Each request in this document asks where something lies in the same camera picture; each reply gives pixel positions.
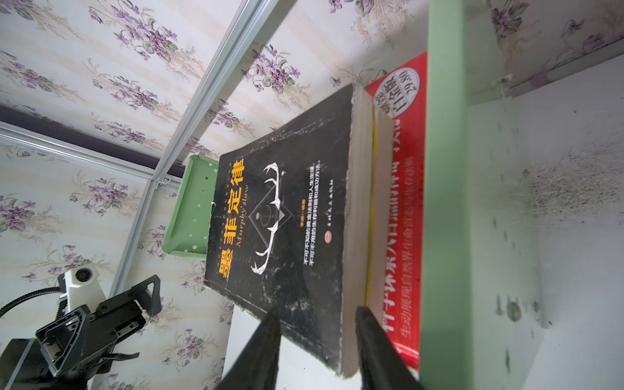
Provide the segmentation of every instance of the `green tray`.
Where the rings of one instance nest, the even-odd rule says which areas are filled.
[[[217,161],[202,155],[188,160],[162,244],[165,253],[206,257],[218,168]]]

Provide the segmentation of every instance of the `book cover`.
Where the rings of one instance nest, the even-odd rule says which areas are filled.
[[[427,53],[366,90],[394,121],[382,327],[405,363],[418,370]]]
[[[221,156],[205,284],[339,369],[353,86]]]

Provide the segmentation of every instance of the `white antler illustration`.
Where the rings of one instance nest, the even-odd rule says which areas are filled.
[[[269,169],[272,169],[275,171],[275,178],[268,178],[265,180],[265,183],[268,182],[273,182],[275,184],[275,197],[273,199],[273,201],[271,203],[269,203],[270,205],[275,205],[275,207],[277,207],[277,215],[278,215],[278,219],[277,221],[275,221],[275,224],[270,227],[267,228],[269,232],[271,232],[271,238],[269,239],[269,245],[267,246],[266,250],[264,252],[256,252],[256,255],[258,256],[265,256],[266,255],[266,260],[265,263],[262,264],[260,267],[258,267],[258,265],[256,264],[256,262],[253,262],[253,267],[251,268],[251,270],[254,273],[257,273],[258,275],[262,275],[262,273],[265,271],[266,269],[266,265],[269,262],[269,256],[271,256],[271,249],[273,248],[273,239],[275,237],[275,232],[277,232],[277,227],[280,224],[280,207],[281,207],[281,201],[280,201],[280,169],[278,168],[276,163],[272,163],[269,164],[265,167],[264,171],[266,173],[268,173]]]

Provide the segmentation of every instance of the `black cable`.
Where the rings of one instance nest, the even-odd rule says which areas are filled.
[[[19,305],[20,303],[26,302],[27,300],[31,298],[34,298],[39,295],[60,293],[60,292],[61,292],[60,287],[48,287],[48,288],[42,288],[41,290],[32,291],[26,295],[22,295],[18,299],[13,300],[3,306],[0,309],[0,317],[4,316],[9,310],[13,309],[15,306]]]

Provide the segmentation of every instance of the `purple flower pattern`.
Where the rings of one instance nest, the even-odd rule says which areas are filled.
[[[219,155],[216,152],[200,144],[199,138],[196,137],[190,137],[186,146],[184,146],[184,150],[186,150],[190,154],[200,154],[202,156],[210,157],[213,160],[219,159]]]
[[[312,106],[312,100],[307,93],[310,85],[297,84],[301,73],[293,66],[287,66],[288,53],[279,52],[273,45],[254,44],[258,50],[252,48],[245,56],[249,68],[241,69],[247,82],[251,82],[257,92],[270,88],[275,93],[275,100],[285,108],[295,105],[301,110]]]
[[[161,26],[149,13],[149,9],[139,7],[129,0],[97,0],[89,7],[90,18],[99,24],[116,28],[114,36],[120,45],[132,48],[145,61],[152,56],[166,63],[167,69],[188,79],[188,76],[201,79],[204,66],[193,58],[195,49],[179,48],[178,36],[171,29]]]
[[[583,49],[587,52],[592,52],[606,45],[605,35],[598,33],[587,37],[587,39],[583,42]]]
[[[77,97],[77,92],[67,88],[65,84],[57,84],[53,79],[40,76],[32,69],[26,69],[26,66],[17,61],[17,57],[7,52],[0,51],[0,66],[2,72],[10,78],[16,85],[31,89],[41,89],[46,92],[52,92],[56,97],[65,97],[71,100],[71,97]]]
[[[18,149],[16,155],[27,157],[31,154],[28,150]],[[0,233],[15,233],[18,240],[42,241],[42,234],[60,232],[54,227],[60,223],[59,217],[50,214],[50,207],[35,212],[36,202],[23,201],[15,195],[0,195]]]
[[[223,99],[217,99],[217,101],[210,106],[204,118],[215,125],[224,125],[234,133],[253,136],[253,128],[235,117],[228,108],[228,102]]]
[[[106,390],[149,390],[150,389],[150,381],[145,381],[144,379],[139,382],[138,379],[135,379],[133,383],[126,383],[123,381],[117,380],[119,377],[119,373],[111,374],[106,377]]]
[[[210,385],[211,383],[213,384],[221,383],[221,378],[223,377],[224,365],[225,365],[225,358],[219,359],[216,363],[212,365],[212,373],[208,375],[206,379],[202,381],[202,383],[206,384],[202,390],[211,390],[212,388],[214,388],[214,386]]]
[[[11,160],[13,159],[13,156],[30,157],[30,156],[33,156],[34,154],[45,156],[45,154],[38,153],[33,149],[24,149],[24,148],[20,148],[18,146],[13,146],[13,145],[0,145],[0,146],[4,147],[4,150],[6,151],[6,157],[8,157]]]
[[[67,19],[54,14],[50,6],[40,6],[33,0],[0,0],[0,14],[11,15],[13,12],[27,21],[35,22],[39,30],[50,30],[59,37],[67,39],[56,29],[56,27],[62,27],[80,38]]]
[[[223,313],[219,316],[219,322],[225,322],[228,326],[232,325],[232,314],[234,313],[234,304],[225,298],[221,300],[221,310]]]
[[[339,9],[343,8],[343,5],[340,4],[340,0],[329,0],[329,13],[333,14],[334,12],[336,12]]]
[[[203,285],[203,277],[206,273],[206,260],[193,260],[191,272],[183,275],[182,287],[190,288],[193,290],[193,294],[197,295],[206,289]]]
[[[492,8],[490,11],[492,23],[499,40],[509,37],[520,29],[522,18],[520,15],[527,10],[526,2],[506,0],[502,8]]]
[[[6,230],[23,232],[28,219],[34,217],[36,203],[19,201],[14,193],[0,196],[0,233]]]
[[[354,2],[354,0],[344,0],[344,2]],[[406,7],[408,3],[409,0],[357,0],[353,4],[357,16],[351,30],[358,32],[363,38],[362,42],[368,47],[373,44],[372,35],[380,37],[393,46],[396,28],[405,32],[414,19],[414,15]],[[329,0],[330,14],[342,8],[341,0]]]
[[[176,332],[175,344],[165,350],[162,363],[173,364],[178,370],[182,369],[191,361],[203,359],[210,346],[217,346],[215,339],[199,338],[193,334],[193,329],[186,329],[182,334]]]
[[[114,178],[99,178],[93,181],[82,181],[82,172],[79,172],[76,179],[72,179],[74,184],[79,188],[79,192],[72,192],[69,195],[69,201],[82,203],[85,212],[96,212],[103,217],[111,208],[118,211],[130,208],[128,204],[129,193],[128,186],[116,183]],[[124,215],[132,216],[134,213],[125,213]]]
[[[127,144],[136,143],[152,150],[165,150],[165,146],[158,143],[154,138],[147,138],[145,133],[132,130],[128,125],[118,122],[108,122],[105,120],[97,120],[97,117],[91,113],[91,118],[97,121],[93,125],[97,130],[106,131],[116,140],[123,141]]]
[[[45,115],[41,115],[40,113],[37,112],[37,109],[34,109],[32,107],[29,107],[27,105],[22,105],[22,106],[18,106],[18,105],[14,105],[13,108],[17,111],[21,111],[21,112],[25,112],[28,115],[30,115],[31,117],[35,117],[37,119],[41,119],[41,120],[45,120],[46,122],[50,122],[53,123],[55,125],[59,125],[59,126],[65,126],[64,124],[57,122],[55,120],[52,120],[48,117],[46,117]]]
[[[171,329],[171,326],[169,326],[171,322],[181,319],[181,317],[178,317],[178,313],[181,312],[180,306],[173,302],[173,298],[171,298],[169,303],[165,303],[165,298],[161,296],[160,304],[162,309],[155,316],[150,317],[146,312],[143,313],[147,324],[139,331],[139,334],[143,335],[145,327],[148,325],[153,326],[157,331],[169,330]]]
[[[332,85],[334,88],[339,88],[339,87],[340,87],[340,83],[341,83],[341,81],[340,81],[340,77],[336,77],[336,78],[334,78],[334,77],[330,77],[330,78],[329,78],[329,81],[331,81],[331,85]]]
[[[119,102],[126,103],[129,107],[138,110],[139,107],[148,110],[152,115],[166,122],[169,120],[179,121],[182,117],[180,113],[171,108],[171,104],[160,103],[158,96],[151,91],[143,89],[138,81],[126,79],[123,76],[112,76],[100,73],[97,65],[89,59],[89,65],[85,66],[97,76],[93,79],[94,87],[105,89]]]
[[[563,33],[561,33],[561,38],[573,36],[575,32],[581,30],[583,23],[585,23],[584,19],[580,22],[576,22],[574,19],[569,20],[563,29]]]
[[[548,84],[548,72],[542,71],[531,76],[531,85],[535,88]]]
[[[149,247],[147,253],[149,253],[150,256],[156,256],[160,259],[164,259],[167,254],[162,251],[162,242],[165,239],[166,231],[167,228],[164,225],[147,230],[143,234],[143,236],[146,237],[146,240],[139,241],[138,249],[143,250]]]
[[[58,283],[57,277],[72,268],[80,267],[85,264],[91,264],[99,272],[113,273],[110,262],[104,258],[98,259],[94,257],[93,260],[85,258],[76,252],[75,245],[64,245],[60,250],[46,250],[46,259],[37,260],[27,266],[29,273],[22,276],[26,281],[40,281],[46,286],[56,286]]]
[[[172,190],[171,188],[163,188],[162,195],[165,197],[165,199],[171,199],[178,196],[178,191]]]

